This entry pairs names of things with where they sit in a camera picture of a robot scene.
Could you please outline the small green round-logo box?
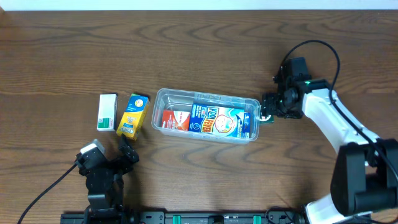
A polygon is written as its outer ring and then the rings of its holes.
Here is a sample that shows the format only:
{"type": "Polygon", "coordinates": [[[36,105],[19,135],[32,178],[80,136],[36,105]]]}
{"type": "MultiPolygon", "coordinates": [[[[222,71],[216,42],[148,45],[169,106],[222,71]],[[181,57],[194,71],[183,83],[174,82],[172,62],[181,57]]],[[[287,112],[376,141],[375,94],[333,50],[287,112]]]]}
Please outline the small green round-logo box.
{"type": "Polygon", "coordinates": [[[273,115],[260,116],[260,118],[259,118],[260,124],[272,124],[273,122],[274,122],[273,115]]]}

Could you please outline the yellow Woods syrup box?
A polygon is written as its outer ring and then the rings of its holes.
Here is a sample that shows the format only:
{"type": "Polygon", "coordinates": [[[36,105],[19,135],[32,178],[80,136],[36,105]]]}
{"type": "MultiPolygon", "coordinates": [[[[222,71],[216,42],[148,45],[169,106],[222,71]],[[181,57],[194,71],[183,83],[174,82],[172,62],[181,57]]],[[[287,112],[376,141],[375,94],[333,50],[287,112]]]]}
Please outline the yellow Woods syrup box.
{"type": "Polygon", "coordinates": [[[116,130],[118,136],[122,134],[128,139],[136,140],[149,108],[149,98],[132,94],[116,130]]]}

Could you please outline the blue Kool Fever box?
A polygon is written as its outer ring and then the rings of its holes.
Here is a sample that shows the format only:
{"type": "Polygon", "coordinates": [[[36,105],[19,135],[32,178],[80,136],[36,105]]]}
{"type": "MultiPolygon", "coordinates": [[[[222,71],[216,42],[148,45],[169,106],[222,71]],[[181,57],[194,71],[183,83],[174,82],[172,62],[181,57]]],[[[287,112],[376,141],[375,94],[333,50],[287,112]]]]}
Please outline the blue Kool Fever box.
{"type": "Polygon", "coordinates": [[[249,138],[251,114],[243,109],[193,104],[189,131],[232,138],[249,138]]]}

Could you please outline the white green Panadol box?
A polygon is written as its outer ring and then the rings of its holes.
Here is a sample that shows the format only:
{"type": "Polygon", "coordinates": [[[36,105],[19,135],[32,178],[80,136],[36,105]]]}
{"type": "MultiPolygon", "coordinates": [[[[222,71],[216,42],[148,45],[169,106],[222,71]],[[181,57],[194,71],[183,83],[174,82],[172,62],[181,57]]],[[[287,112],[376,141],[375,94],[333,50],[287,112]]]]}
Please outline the white green Panadol box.
{"type": "Polygon", "coordinates": [[[115,131],[118,107],[117,94],[102,94],[99,96],[97,130],[115,131]]]}

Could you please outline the red white medicine box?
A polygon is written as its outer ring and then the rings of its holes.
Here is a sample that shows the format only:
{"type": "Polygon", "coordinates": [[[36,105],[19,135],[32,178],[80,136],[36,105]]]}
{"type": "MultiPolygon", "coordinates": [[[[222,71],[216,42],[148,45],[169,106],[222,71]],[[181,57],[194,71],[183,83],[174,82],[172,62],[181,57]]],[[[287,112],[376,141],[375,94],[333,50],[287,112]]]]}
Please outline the red white medicine box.
{"type": "Polygon", "coordinates": [[[188,131],[189,124],[190,124],[190,112],[163,110],[162,114],[163,128],[188,131]]]}

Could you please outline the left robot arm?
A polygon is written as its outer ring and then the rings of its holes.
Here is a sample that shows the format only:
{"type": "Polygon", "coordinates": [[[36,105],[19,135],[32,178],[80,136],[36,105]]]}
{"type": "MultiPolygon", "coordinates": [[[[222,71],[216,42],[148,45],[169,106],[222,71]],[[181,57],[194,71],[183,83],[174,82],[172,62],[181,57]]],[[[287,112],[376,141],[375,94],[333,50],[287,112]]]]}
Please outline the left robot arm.
{"type": "Polygon", "coordinates": [[[104,146],[94,139],[80,149],[76,158],[79,174],[86,177],[88,201],[94,217],[118,217],[122,220],[128,216],[124,207],[123,175],[133,170],[133,165],[139,162],[139,155],[124,134],[119,139],[118,149],[120,155],[109,160],[104,146]]]}

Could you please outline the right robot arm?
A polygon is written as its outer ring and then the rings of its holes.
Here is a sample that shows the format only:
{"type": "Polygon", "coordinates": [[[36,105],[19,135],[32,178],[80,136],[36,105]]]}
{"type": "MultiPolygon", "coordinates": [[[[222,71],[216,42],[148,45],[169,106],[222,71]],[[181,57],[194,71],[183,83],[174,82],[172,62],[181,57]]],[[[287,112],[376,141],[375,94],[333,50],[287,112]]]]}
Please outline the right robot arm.
{"type": "Polygon", "coordinates": [[[382,139],[341,103],[327,80],[314,80],[302,57],[284,60],[264,116],[311,119],[337,154],[330,193],[304,207],[306,223],[372,223],[370,214],[397,208],[397,140],[382,139]]]}

